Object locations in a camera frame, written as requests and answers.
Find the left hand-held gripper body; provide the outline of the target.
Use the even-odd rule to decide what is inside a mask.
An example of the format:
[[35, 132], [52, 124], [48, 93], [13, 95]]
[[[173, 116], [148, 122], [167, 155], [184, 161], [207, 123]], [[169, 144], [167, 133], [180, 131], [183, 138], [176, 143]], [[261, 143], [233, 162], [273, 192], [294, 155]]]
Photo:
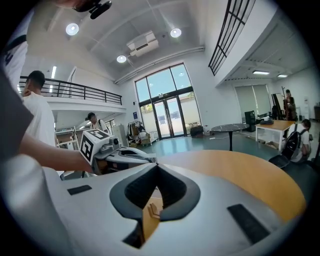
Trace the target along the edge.
[[100, 129], [89, 129], [82, 133], [79, 151], [94, 173], [105, 173], [107, 157], [120, 147], [118, 137]]

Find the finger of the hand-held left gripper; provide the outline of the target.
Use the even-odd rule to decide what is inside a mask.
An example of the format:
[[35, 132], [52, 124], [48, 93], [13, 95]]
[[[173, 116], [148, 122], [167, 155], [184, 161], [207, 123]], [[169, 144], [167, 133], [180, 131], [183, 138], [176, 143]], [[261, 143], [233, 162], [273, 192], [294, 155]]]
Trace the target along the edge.
[[155, 163], [156, 157], [152, 154], [127, 154], [123, 155], [120, 152], [109, 154], [106, 157], [96, 154], [96, 174], [106, 175], [143, 164]]
[[120, 155], [138, 158], [138, 159], [156, 159], [155, 153], [146, 153], [140, 149], [134, 147], [121, 147], [118, 149], [120, 151]]

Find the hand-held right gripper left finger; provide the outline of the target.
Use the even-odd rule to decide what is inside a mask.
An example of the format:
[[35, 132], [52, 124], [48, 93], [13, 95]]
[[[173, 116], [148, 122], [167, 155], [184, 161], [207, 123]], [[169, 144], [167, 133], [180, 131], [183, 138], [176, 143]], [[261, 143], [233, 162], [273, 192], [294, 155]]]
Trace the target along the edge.
[[125, 194], [126, 186], [157, 165], [62, 181], [43, 170], [43, 246], [61, 256], [158, 256], [144, 241], [143, 210]]

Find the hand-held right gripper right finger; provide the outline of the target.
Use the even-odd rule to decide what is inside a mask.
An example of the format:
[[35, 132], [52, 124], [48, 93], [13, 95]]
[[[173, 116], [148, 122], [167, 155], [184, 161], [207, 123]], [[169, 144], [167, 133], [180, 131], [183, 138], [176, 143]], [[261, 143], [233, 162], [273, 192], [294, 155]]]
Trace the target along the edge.
[[[216, 176], [170, 166], [200, 189], [195, 208], [183, 219], [160, 222], [144, 244], [144, 256], [271, 256], [298, 223], [283, 221], [260, 199]], [[269, 233], [253, 243], [228, 207], [243, 205]]]

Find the person's left forearm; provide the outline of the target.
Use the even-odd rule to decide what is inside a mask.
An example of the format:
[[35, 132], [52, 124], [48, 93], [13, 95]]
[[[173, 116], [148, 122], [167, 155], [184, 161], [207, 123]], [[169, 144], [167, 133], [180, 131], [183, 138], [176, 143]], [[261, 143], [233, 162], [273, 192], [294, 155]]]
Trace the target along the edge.
[[34, 158], [41, 166], [56, 171], [79, 171], [91, 173], [91, 165], [76, 150], [57, 148], [25, 134], [19, 146], [19, 153]]

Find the small wooden block piece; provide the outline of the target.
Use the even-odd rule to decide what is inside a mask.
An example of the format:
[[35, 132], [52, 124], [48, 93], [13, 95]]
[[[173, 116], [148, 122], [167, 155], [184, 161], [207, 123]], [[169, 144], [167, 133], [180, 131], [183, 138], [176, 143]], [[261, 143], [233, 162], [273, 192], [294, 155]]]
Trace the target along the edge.
[[160, 215], [161, 215], [161, 209], [158, 208], [153, 202], [151, 202], [148, 206], [147, 206], [149, 215], [151, 218], [154, 219], [160, 219]]

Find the clothes rack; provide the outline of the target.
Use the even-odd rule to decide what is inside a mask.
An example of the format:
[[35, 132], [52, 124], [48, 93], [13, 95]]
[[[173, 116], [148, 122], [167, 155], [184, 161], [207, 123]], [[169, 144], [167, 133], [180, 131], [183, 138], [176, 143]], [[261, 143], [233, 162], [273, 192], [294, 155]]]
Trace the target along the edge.
[[126, 138], [128, 145], [132, 148], [135, 148], [137, 145], [147, 145], [151, 142], [151, 136], [141, 121], [128, 123]]

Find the black-framed glass door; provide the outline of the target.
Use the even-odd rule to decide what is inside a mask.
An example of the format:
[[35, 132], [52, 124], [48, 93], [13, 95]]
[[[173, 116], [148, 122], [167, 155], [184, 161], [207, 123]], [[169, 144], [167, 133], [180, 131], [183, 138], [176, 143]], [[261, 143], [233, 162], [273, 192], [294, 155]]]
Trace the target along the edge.
[[190, 136], [202, 126], [196, 95], [184, 63], [164, 68], [135, 82], [146, 131], [156, 139]]

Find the round wooden table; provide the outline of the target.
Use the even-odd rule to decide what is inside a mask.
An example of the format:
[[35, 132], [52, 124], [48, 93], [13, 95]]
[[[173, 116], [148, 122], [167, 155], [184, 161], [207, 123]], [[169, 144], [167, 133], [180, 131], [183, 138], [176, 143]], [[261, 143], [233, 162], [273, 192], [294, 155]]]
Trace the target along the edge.
[[269, 205], [285, 222], [301, 216], [307, 206], [300, 187], [287, 173], [250, 154], [186, 151], [157, 157], [157, 162], [226, 179]]

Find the black balcony railing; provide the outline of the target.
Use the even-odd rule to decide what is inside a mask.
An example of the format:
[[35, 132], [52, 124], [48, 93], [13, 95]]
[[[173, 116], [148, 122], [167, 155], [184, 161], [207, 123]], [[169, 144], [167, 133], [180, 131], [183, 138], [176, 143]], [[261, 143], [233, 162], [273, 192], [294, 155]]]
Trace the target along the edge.
[[122, 105], [122, 96], [77, 83], [46, 78], [41, 94], [45, 97], [67, 98]]

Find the black storage crate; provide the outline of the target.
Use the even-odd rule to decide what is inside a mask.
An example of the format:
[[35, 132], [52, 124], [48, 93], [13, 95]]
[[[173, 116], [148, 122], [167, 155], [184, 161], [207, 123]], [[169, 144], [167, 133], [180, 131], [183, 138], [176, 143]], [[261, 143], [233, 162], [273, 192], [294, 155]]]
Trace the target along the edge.
[[202, 138], [204, 136], [204, 128], [201, 125], [191, 127], [190, 136], [192, 138]]

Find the black marble round table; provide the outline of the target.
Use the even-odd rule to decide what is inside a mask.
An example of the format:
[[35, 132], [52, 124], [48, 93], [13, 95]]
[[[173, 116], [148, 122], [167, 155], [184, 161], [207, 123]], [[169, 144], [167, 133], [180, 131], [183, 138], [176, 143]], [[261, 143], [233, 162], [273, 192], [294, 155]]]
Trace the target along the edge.
[[211, 129], [213, 133], [228, 133], [229, 135], [229, 150], [233, 150], [233, 133], [243, 131], [249, 128], [249, 125], [246, 123], [233, 123], [218, 125]]

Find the black cabinet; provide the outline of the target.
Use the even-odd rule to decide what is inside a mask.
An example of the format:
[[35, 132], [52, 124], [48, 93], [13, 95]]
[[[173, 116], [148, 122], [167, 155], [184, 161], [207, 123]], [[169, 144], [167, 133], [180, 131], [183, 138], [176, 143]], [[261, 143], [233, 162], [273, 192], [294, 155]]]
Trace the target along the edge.
[[248, 125], [247, 130], [249, 132], [255, 132], [256, 131], [256, 118], [255, 118], [255, 112], [252, 111], [246, 111], [244, 113], [245, 115], [245, 122]]

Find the white-framed wooden table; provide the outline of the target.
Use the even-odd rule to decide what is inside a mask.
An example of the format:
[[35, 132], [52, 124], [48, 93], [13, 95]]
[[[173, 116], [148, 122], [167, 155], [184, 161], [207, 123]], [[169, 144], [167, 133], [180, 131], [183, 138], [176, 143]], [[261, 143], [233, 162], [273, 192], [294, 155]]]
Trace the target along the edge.
[[291, 125], [295, 124], [295, 121], [288, 121], [288, 120], [274, 120], [273, 124], [256, 124], [255, 125], [255, 141], [258, 142], [258, 130], [266, 130], [272, 132], [279, 133], [279, 143], [278, 143], [278, 151], [281, 152], [283, 148], [283, 136], [285, 131], [287, 131]]

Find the white ceiling air conditioner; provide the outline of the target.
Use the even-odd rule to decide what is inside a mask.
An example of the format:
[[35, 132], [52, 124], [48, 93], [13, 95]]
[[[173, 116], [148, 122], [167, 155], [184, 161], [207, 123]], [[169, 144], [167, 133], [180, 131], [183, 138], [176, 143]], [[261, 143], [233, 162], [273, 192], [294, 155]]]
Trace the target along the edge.
[[127, 47], [130, 49], [131, 57], [140, 57], [150, 51], [153, 51], [159, 47], [159, 42], [156, 39], [154, 33], [150, 30], [144, 34], [141, 34], [128, 42]]

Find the person's white t-shirt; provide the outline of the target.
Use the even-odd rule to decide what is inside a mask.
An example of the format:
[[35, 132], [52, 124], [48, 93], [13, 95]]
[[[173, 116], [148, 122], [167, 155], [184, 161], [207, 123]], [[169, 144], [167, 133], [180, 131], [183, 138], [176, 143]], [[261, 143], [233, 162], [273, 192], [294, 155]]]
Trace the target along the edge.
[[27, 32], [34, 9], [23, 18], [0, 52], [0, 162], [14, 156], [33, 115], [17, 90], [25, 64]]

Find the grey roller blind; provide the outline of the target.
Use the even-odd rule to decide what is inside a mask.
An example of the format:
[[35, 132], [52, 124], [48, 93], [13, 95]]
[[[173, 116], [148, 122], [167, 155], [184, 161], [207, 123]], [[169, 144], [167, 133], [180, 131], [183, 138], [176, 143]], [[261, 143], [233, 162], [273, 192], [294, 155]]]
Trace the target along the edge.
[[266, 84], [237, 86], [235, 91], [243, 120], [245, 112], [254, 111], [256, 117], [271, 112], [269, 91]]

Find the black window grille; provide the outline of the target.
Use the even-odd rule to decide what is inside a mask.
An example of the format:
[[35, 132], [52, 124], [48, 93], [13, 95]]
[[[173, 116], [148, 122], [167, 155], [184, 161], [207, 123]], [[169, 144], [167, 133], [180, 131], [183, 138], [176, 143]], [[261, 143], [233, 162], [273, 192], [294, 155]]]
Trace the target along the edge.
[[219, 37], [208, 67], [214, 76], [226, 61], [243, 28], [256, 0], [227, 0], [227, 6]]

